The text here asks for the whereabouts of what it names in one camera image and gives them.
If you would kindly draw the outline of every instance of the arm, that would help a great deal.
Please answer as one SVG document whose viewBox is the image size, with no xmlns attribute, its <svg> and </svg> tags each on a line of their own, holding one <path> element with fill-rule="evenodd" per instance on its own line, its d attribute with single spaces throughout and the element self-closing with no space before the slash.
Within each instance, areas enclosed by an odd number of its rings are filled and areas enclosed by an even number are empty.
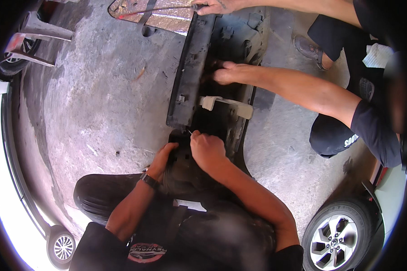
<svg viewBox="0 0 407 271">
<path fill-rule="evenodd" d="M 345 0 L 195 0 L 191 3 L 209 5 L 198 10 L 199 15 L 228 14 L 246 7 L 270 6 L 323 14 L 361 28 L 353 3 Z"/>
<path fill-rule="evenodd" d="M 274 92 L 309 110 L 334 117 L 348 128 L 361 98 L 348 90 L 303 72 L 224 62 L 213 78 L 219 84 L 238 82 Z"/>
<path fill-rule="evenodd" d="M 300 244 L 296 222 L 287 206 L 229 161 L 220 138 L 194 131 L 190 146 L 194 160 L 203 171 L 235 193 L 249 211 L 274 225 L 276 252 Z"/>
<path fill-rule="evenodd" d="M 146 173 L 157 181 L 162 181 L 169 153 L 176 147 L 178 147 L 178 143 L 164 145 L 156 153 Z M 126 241 L 135 231 L 154 197 L 154 193 L 155 191 L 152 187 L 139 180 L 136 187 L 113 210 L 105 228 L 116 235 L 119 240 Z"/>
</svg>

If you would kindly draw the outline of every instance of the metal stand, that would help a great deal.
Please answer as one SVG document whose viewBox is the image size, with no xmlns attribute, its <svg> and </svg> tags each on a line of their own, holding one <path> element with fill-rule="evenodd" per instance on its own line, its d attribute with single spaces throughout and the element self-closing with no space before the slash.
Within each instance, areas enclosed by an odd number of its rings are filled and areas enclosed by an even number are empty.
<svg viewBox="0 0 407 271">
<path fill-rule="evenodd" d="M 54 67 L 53 62 L 32 56 L 21 50 L 22 42 L 26 37 L 41 40 L 50 40 L 51 38 L 71 41 L 74 32 L 65 28 L 45 23 L 38 19 L 37 11 L 30 11 L 24 20 L 21 30 L 15 33 L 8 43 L 5 52 L 11 53 L 8 58 L 22 58 L 48 67 Z"/>
</svg>

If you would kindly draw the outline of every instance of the wrist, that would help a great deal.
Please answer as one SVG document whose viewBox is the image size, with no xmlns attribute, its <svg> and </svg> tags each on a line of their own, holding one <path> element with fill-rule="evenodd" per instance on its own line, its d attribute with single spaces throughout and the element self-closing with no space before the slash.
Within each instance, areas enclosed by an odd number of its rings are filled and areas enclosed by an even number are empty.
<svg viewBox="0 0 407 271">
<path fill-rule="evenodd" d="M 235 74 L 237 83 L 249 84 L 256 87 L 262 87 L 264 82 L 269 78 L 266 76 L 266 69 L 260 66 L 253 66 L 248 64 L 237 64 L 238 72 Z"/>
<path fill-rule="evenodd" d="M 290 5 L 291 0 L 234 0 L 235 1 L 235 10 L 244 9 L 247 7 L 260 7 L 260 6 L 268 6 L 268 7 L 283 7 L 285 5 Z"/>
<path fill-rule="evenodd" d="M 149 167 L 146 171 L 146 174 L 152 177 L 152 179 L 155 179 L 157 182 L 161 182 L 163 180 L 163 176 L 160 173 L 157 173 L 156 171 L 152 170 L 151 167 Z"/>
</svg>

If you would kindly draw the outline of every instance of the white car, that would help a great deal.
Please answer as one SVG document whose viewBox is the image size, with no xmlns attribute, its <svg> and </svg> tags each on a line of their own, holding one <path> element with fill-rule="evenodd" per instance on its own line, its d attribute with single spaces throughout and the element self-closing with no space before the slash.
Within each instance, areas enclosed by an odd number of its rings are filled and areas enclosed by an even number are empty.
<svg viewBox="0 0 407 271">
<path fill-rule="evenodd" d="M 0 220 L 16 252 L 31 268 L 66 270 L 76 242 L 65 227 L 43 214 L 30 195 L 13 140 L 11 91 L 8 82 L 0 81 Z"/>
<path fill-rule="evenodd" d="M 367 197 L 349 197 L 321 207 L 302 239 L 305 271 L 345 271 L 368 265 L 377 253 L 371 243 L 386 245 L 400 213 L 407 180 L 402 166 L 378 165 L 374 178 L 363 181 Z"/>
</svg>

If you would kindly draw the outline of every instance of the wristwatch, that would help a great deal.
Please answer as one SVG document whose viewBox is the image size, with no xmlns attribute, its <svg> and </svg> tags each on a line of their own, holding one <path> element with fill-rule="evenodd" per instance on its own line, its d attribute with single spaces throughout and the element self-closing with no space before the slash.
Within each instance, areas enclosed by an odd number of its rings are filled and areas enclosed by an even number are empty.
<svg viewBox="0 0 407 271">
<path fill-rule="evenodd" d="M 147 183 L 150 187 L 152 187 L 153 189 L 157 189 L 157 187 L 160 185 L 159 182 L 157 182 L 156 179 L 152 178 L 151 176 L 147 175 L 146 172 L 144 172 L 142 174 L 142 176 L 140 176 L 140 179 L 142 181 L 144 181 L 145 183 Z"/>
</svg>

